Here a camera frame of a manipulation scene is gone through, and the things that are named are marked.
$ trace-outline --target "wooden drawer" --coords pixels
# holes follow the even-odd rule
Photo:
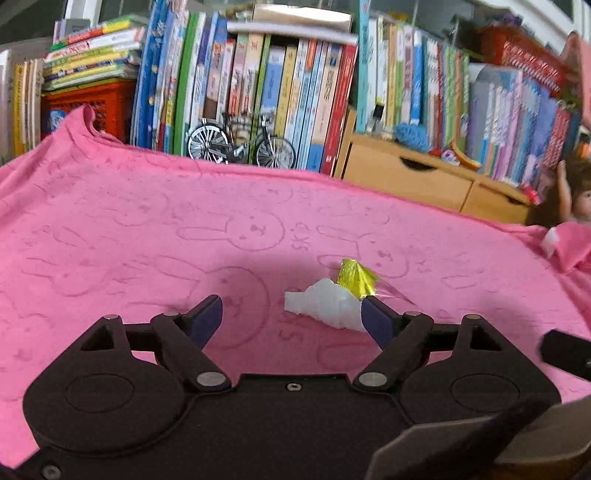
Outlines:
[[[351,145],[344,180],[459,212],[472,182],[397,155]]]
[[[523,223],[528,207],[506,195],[475,183],[462,213],[503,223]]]

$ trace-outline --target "stack of books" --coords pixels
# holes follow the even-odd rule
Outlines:
[[[43,90],[137,78],[147,23],[127,15],[60,38],[45,58]]]
[[[283,5],[256,5],[252,21],[189,13],[157,0],[138,80],[132,143],[187,154],[202,119],[239,118],[236,137],[256,136],[258,115],[292,143],[297,167],[330,174],[343,129],[357,55],[351,16]]]
[[[469,58],[432,35],[366,13],[360,1],[355,131],[381,121],[382,136],[394,139],[398,124],[423,125],[431,149],[452,141],[464,151],[469,120]]]
[[[488,177],[543,190],[543,174],[560,161],[571,115],[521,70],[476,69],[466,153]]]

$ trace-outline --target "yellow candy wrapper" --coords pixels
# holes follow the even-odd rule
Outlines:
[[[363,300],[367,295],[376,294],[379,277],[353,258],[344,258],[340,264],[337,284],[349,290],[356,298]]]

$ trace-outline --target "green book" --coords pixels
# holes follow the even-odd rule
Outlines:
[[[185,155],[184,151],[184,105],[187,100],[187,88],[189,80],[189,66],[191,63],[191,54],[194,49],[196,38],[196,27],[199,14],[189,14],[189,21],[187,23],[187,37],[183,47],[183,56],[181,57],[181,70],[178,75],[178,91],[177,91],[177,109],[174,119],[173,132],[173,154]]]
[[[261,56],[261,65],[259,66],[259,70],[257,72],[257,81],[256,81],[256,97],[255,97],[255,105],[252,109],[252,127],[251,127],[251,136],[250,140],[253,141],[256,138],[256,132],[259,128],[259,113],[261,111],[261,98],[262,98],[262,87],[265,83],[265,71],[267,69],[267,61],[269,60],[269,47],[271,46],[271,36],[265,35],[265,42],[262,46],[262,56]],[[251,144],[248,152],[248,163],[252,164],[254,161],[255,156],[255,147],[256,145]]]

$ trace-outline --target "toy bicycle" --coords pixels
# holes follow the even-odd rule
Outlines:
[[[242,145],[237,145],[232,131],[232,127],[240,125],[237,117],[223,113],[221,124],[204,119],[203,124],[189,137],[189,156],[194,160],[204,159],[215,163],[248,163],[248,150],[254,144],[253,161],[260,167],[295,168],[297,159],[294,147],[287,139],[269,131],[271,123],[272,114],[258,115],[258,134]]]

